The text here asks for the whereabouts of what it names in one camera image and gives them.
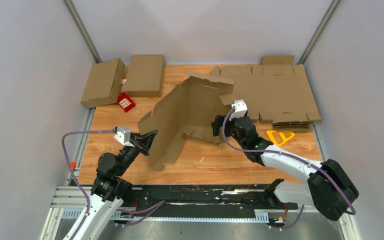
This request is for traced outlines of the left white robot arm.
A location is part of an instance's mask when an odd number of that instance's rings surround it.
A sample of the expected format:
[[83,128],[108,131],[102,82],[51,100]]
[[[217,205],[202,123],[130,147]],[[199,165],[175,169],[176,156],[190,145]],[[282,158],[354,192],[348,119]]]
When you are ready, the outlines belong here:
[[98,158],[96,178],[90,191],[86,191],[78,180],[73,178],[84,195],[86,204],[80,217],[66,234],[67,240],[96,240],[119,207],[132,203],[132,184],[121,177],[139,154],[149,156],[158,131],[140,134],[131,132],[125,126],[118,126],[112,129],[88,130],[88,133],[112,133],[114,139],[123,147],[118,154],[106,152]]

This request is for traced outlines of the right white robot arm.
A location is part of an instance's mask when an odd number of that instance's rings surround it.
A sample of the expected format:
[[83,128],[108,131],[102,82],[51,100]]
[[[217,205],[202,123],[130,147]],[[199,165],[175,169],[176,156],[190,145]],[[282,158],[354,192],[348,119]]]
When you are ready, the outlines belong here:
[[217,115],[211,123],[212,134],[228,142],[232,137],[238,147],[253,163],[275,168],[299,179],[300,183],[280,180],[265,195],[266,204],[278,209],[284,203],[297,203],[315,207],[329,220],[337,221],[343,214],[355,215],[353,206],[359,191],[342,166],[333,159],[314,161],[291,153],[259,136],[256,126],[247,116],[229,119]]

